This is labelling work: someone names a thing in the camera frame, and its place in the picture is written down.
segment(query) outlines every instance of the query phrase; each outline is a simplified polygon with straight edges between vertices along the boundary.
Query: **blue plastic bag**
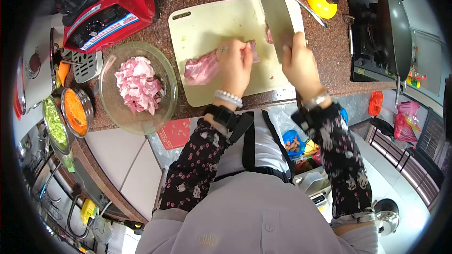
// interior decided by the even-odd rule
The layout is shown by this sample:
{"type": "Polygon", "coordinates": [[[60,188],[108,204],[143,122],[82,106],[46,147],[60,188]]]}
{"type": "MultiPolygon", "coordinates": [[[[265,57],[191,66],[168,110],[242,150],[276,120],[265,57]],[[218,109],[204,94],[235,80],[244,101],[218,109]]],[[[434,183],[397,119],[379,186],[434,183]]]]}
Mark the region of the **blue plastic bag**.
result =
{"type": "Polygon", "coordinates": [[[347,114],[347,111],[343,107],[340,108],[340,114],[341,114],[343,120],[345,121],[345,123],[348,123],[348,114],[347,114]]]}
{"type": "Polygon", "coordinates": [[[299,155],[303,155],[303,153],[305,152],[305,148],[306,148],[306,143],[304,143],[300,140],[300,137],[298,136],[297,131],[295,131],[293,129],[284,133],[282,135],[282,140],[284,141],[284,143],[286,143],[288,141],[290,141],[290,143],[292,143],[293,139],[295,137],[297,137],[297,140],[300,142],[300,145],[297,145],[297,147],[300,148],[300,151],[298,151],[298,152],[287,151],[287,154],[289,155],[290,159],[294,159],[294,158],[297,158],[297,156],[299,156],[299,155]]]}

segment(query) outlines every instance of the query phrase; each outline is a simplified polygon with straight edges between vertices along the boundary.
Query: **wok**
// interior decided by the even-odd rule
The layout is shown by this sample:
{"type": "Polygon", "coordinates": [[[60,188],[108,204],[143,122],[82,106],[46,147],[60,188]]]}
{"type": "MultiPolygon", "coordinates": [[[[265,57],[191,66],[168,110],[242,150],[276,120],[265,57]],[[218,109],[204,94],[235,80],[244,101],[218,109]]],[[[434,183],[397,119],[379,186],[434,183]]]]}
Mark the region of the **wok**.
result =
{"type": "Polygon", "coordinates": [[[389,69],[397,76],[398,103],[400,83],[405,81],[411,66],[411,29],[403,0],[378,0],[377,26],[383,55],[389,69]]]}

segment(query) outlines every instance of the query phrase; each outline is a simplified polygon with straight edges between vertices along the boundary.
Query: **gas stove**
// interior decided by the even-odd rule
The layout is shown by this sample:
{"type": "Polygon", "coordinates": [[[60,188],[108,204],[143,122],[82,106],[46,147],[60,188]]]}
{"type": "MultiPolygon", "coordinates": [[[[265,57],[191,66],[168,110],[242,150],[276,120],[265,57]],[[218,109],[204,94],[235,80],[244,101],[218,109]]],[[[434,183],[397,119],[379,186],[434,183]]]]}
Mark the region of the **gas stove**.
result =
{"type": "Polygon", "coordinates": [[[353,51],[350,80],[352,82],[393,82],[379,42],[376,26],[376,0],[347,0],[352,25],[353,51]]]}

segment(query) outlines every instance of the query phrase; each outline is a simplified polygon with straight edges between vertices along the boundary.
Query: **shredded carrot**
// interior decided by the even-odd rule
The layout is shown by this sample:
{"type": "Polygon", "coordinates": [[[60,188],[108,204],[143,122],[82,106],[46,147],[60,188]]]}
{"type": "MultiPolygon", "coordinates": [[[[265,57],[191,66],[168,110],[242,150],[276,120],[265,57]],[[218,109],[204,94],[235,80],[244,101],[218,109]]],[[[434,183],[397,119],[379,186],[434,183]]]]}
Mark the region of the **shredded carrot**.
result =
{"type": "Polygon", "coordinates": [[[82,103],[73,91],[67,91],[64,97],[67,121],[80,134],[86,133],[86,116],[82,103]]]}

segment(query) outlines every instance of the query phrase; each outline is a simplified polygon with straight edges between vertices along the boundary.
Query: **person's left hand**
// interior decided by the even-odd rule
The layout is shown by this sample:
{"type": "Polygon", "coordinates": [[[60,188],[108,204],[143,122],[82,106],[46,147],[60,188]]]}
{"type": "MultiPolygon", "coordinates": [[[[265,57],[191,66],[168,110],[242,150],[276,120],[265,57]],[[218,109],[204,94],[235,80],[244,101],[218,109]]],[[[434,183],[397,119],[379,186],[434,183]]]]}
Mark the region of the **person's left hand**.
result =
{"type": "Polygon", "coordinates": [[[253,53],[250,43],[226,40],[218,45],[217,59],[223,79],[222,90],[242,98],[250,83],[253,53]]]}

